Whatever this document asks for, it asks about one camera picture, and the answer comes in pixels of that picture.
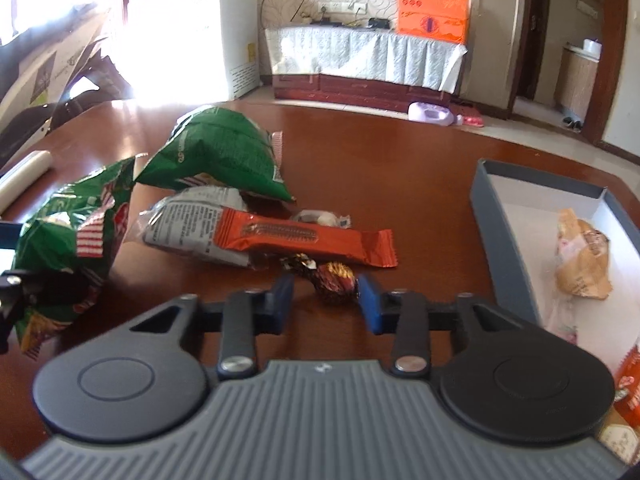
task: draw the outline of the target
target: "doorway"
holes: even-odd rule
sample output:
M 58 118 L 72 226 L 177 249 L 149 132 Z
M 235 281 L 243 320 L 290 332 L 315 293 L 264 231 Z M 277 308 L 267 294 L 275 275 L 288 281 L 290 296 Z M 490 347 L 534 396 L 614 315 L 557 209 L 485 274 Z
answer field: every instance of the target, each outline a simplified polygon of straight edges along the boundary
M 510 112 L 599 144 L 622 65 L 627 4 L 526 0 Z M 589 45 L 595 52 L 584 40 L 599 43 Z

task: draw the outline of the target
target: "white tube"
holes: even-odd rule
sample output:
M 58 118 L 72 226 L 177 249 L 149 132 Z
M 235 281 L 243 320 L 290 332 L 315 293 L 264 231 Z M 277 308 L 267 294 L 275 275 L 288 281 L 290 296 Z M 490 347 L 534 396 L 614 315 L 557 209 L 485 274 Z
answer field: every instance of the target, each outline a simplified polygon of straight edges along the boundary
M 7 171 L 0 178 L 0 214 L 46 173 L 52 163 L 53 157 L 49 152 L 33 152 Z

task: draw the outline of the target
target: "gray ribbed panel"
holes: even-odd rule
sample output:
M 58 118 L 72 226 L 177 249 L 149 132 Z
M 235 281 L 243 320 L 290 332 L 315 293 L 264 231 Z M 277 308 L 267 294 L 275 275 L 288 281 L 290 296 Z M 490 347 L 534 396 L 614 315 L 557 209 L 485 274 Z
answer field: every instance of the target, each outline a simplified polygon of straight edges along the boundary
M 496 444 L 452 420 L 425 383 L 376 361 L 271 362 L 220 386 L 172 434 L 129 447 L 54 438 L 28 457 L 38 480 L 613 480 L 593 439 L 553 450 Z

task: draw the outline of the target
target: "open box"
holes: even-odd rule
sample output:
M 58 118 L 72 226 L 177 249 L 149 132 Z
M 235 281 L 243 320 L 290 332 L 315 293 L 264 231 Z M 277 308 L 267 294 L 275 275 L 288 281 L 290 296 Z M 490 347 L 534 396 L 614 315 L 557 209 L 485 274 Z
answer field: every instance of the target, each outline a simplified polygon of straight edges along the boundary
M 558 212 L 572 208 L 610 240 L 604 301 L 573 297 L 578 345 L 613 373 L 640 335 L 640 232 L 606 188 L 480 160 L 471 202 L 498 304 L 540 325 L 551 315 Z

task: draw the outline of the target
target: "white tablecloth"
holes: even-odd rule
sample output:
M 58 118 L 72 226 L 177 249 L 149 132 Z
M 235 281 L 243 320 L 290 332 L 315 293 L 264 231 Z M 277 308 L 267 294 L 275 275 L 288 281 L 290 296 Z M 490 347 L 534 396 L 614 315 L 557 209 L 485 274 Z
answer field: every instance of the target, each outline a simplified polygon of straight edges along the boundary
M 327 74 L 453 93 L 466 47 L 389 30 L 302 25 L 265 31 L 271 71 Z

